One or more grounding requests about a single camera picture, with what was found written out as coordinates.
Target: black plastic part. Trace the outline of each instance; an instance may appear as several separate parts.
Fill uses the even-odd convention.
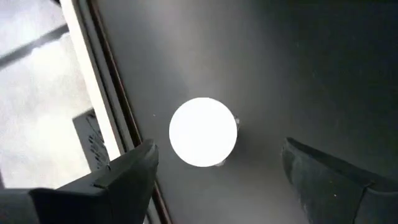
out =
[[[397,223],[398,185],[288,138],[282,162],[309,223]]]
[[[155,182],[158,150],[144,141],[57,190],[0,191],[0,223],[143,223]]]

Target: black object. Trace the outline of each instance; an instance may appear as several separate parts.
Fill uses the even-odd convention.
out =
[[[109,166],[57,190],[2,190],[0,223],[142,224],[157,165],[157,146],[147,140]]]
[[[398,185],[288,138],[282,162],[310,223],[398,223]]]

